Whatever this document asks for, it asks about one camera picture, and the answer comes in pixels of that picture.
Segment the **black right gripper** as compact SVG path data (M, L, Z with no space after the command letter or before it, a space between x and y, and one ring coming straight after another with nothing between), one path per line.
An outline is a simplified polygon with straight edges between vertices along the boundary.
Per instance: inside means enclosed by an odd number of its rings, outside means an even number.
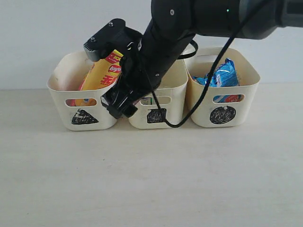
M156 26L144 34L115 18L96 32L83 48L93 62L105 59L117 50L125 59L118 83L101 96L101 104L111 116L130 118L138 110L134 100L154 91L170 67L170 39Z

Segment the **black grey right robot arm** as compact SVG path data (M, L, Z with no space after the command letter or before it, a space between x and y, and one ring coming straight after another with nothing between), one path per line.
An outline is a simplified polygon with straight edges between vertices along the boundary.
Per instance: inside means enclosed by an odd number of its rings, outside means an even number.
M300 0L154 0L144 33L115 18L84 49L97 62L119 51L121 74L102 97L115 117L131 117L135 102L151 93L196 35L260 40L279 27L302 27Z

